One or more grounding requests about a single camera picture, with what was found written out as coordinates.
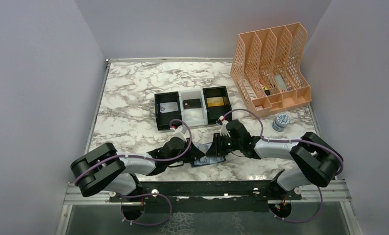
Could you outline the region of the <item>silver credit card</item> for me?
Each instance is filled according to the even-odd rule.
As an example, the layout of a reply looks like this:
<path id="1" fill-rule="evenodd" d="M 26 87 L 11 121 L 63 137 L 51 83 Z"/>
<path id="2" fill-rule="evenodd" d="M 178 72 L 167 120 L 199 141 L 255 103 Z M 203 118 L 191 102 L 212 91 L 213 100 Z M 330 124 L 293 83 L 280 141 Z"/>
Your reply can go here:
<path id="1" fill-rule="evenodd" d="M 165 102 L 159 104 L 160 113 L 170 113 L 179 111 L 177 102 Z"/>

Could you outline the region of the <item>orange plastic file organizer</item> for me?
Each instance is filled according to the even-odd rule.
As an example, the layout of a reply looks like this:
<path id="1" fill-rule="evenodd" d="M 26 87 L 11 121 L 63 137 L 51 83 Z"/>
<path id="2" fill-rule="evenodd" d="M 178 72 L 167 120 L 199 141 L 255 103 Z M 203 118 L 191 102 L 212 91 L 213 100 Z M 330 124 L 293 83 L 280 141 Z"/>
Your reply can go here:
<path id="1" fill-rule="evenodd" d="M 308 33 L 301 23 L 240 33 L 230 74 L 246 108 L 259 117 L 308 105 L 312 88 L 300 71 Z M 280 92 L 274 76 L 288 88 Z M 267 87 L 271 95 L 264 92 Z"/>

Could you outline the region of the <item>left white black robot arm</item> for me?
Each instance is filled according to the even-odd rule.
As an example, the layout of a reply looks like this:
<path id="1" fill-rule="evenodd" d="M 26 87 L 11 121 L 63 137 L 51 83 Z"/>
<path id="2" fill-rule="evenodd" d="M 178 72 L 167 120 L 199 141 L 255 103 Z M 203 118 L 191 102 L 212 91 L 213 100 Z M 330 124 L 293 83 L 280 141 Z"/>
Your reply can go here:
<path id="1" fill-rule="evenodd" d="M 140 188 L 137 174 L 158 175 L 174 163 L 192 163 L 203 156 L 193 142 L 178 137 L 143 154 L 119 152 L 108 142 L 74 160 L 70 168 L 84 197 L 103 190 L 135 195 Z"/>

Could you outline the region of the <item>black white three-compartment tray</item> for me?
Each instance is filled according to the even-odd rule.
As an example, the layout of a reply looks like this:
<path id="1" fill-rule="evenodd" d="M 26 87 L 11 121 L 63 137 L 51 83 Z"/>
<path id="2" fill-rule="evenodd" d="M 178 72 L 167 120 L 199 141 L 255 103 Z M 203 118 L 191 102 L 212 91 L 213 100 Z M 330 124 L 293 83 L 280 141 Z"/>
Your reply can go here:
<path id="1" fill-rule="evenodd" d="M 225 86 L 157 93 L 154 105 L 159 131 L 169 129 L 173 119 L 189 127 L 216 124 L 220 116 L 232 110 Z"/>

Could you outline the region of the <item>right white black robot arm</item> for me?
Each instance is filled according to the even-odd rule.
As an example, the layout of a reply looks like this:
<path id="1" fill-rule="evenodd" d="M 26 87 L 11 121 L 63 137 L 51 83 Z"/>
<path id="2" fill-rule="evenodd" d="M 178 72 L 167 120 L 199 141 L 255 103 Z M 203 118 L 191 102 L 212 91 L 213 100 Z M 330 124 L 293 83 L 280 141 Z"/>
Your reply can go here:
<path id="1" fill-rule="evenodd" d="M 250 159 L 280 158 L 292 160 L 296 167 L 281 170 L 271 180 L 274 193 L 285 194 L 300 186 L 313 184 L 325 188 L 343 170 L 342 156 L 316 133 L 306 132 L 299 139 L 265 139 L 251 135 L 238 120 L 222 125 L 224 134 L 215 133 L 208 157 L 223 157 L 240 151 Z"/>

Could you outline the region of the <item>navy blue card holder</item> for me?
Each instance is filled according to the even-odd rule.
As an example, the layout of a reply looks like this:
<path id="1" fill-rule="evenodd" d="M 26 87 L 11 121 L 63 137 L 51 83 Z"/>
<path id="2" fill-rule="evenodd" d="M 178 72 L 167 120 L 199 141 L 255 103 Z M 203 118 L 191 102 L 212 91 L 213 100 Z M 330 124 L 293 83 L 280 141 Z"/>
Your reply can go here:
<path id="1" fill-rule="evenodd" d="M 205 154 L 205 156 L 201 157 L 198 160 L 195 160 L 194 162 L 191 163 L 192 167 L 201 167 L 201 166 L 206 166 L 206 165 L 214 165 L 218 163 L 223 163 L 226 161 L 225 156 L 221 157 L 213 157 L 213 156 L 208 156 L 206 152 L 209 150 L 211 147 L 212 143 L 196 143 L 195 147 L 197 147 L 201 152 Z"/>

